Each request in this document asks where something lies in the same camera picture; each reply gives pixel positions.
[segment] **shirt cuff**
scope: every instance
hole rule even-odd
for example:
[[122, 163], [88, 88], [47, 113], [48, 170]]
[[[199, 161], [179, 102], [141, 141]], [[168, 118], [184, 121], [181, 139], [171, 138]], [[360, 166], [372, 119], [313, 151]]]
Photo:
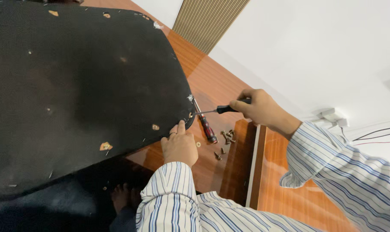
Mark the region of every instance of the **shirt cuff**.
[[297, 129], [286, 148], [288, 172], [281, 177], [280, 186], [297, 188], [328, 165], [348, 140], [310, 122]]
[[167, 193], [178, 193], [198, 202], [191, 168], [182, 162], [166, 163], [155, 171], [141, 192], [142, 202]]

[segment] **red and black screwdriver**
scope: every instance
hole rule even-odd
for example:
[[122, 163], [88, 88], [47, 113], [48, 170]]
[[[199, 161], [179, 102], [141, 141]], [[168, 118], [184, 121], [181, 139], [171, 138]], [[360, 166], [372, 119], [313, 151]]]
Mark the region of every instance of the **red and black screwdriver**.
[[[240, 101], [247, 103], [247, 104], [250, 104], [251, 98], [243, 99]], [[207, 118], [205, 117], [204, 113], [216, 112], [216, 113], [221, 114], [221, 113], [225, 113], [225, 112], [239, 112], [239, 111], [236, 111], [233, 108], [231, 108], [229, 105], [226, 105], [226, 106], [218, 106], [216, 109], [211, 110], [211, 111], [201, 112], [195, 98], [194, 98], [194, 103], [195, 103], [195, 108], [197, 110], [197, 112], [194, 113], [194, 115], [198, 115], [199, 120], [201, 121], [202, 127], [204, 129], [204, 132], [205, 132], [205, 135], [207, 136], [208, 141], [211, 142], [212, 144], [217, 143], [218, 140], [216, 138], [216, 135], [213, 133], [212, 128], [210, 128], [209, 123], [208, 123]]]

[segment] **white wall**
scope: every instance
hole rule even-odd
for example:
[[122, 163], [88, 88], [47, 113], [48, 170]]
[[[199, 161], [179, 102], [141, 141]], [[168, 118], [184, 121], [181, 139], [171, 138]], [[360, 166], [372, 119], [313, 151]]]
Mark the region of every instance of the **white wall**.
[[341, 109], [349, 139], [390, 121], [390, 0], [250, 0], [209, 56], [300, 119]]
[[183, 0], [132, 0], [167, 27], [172, 28]]

